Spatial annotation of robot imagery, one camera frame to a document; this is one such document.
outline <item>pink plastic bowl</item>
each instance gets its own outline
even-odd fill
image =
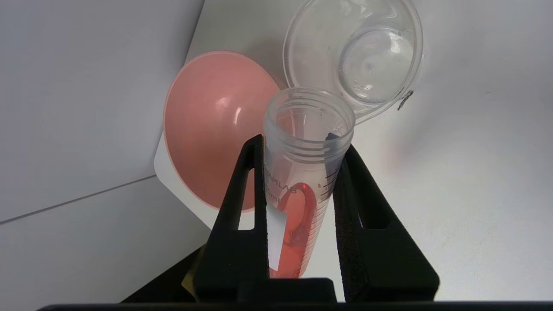
[[[231,51],[202,54],[186,64],[165,103],[165,141],[182,182],[219,209],[242,145],[263,132],[276,82],[255,61]],[[250,172],[243,210],[253,200]]]

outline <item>white label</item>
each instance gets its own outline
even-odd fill
[[[269,267],[273,270],[278,270],[285,229],[286,214],[267,203],[267,246],[269,252]]]

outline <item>white wall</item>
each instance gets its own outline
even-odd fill
[[[50,208],[154,174],[202,4],[0,1],[0,309],[119,302],[206,242],[155,177]]]
[[[0,309],[118,303],[209,232],[156,177],[0,225]]]
[[[0,2],[0,221],[154,174],[202,4]]]

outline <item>pink bowl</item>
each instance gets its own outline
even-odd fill
[[[231,51],[202,54],[186,64],[165,103],[165,142],[182,182],[219,209],[242,145],[263,132],[277,83],[255,61]],[[253,171],[243,210],[253,200]]]

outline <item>white surface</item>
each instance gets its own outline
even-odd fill
[[[120,302],[209,233],[155,177],[9,222],[0,226],[1,309]]]
[[[282,79],[301,0],[208,0],[188,58],[241,52]],[[553,297],[553,2],[416,1],[419,86],[353,144],[441,277],[440,300]],[[332,206],[307,276],[341,293]]]
[[[285,229],[286,214],[267,204],[267,253],[269,268],[273,270],[278,270]]]
[[[0,2],[0,221],[154,174],[201,5]]]

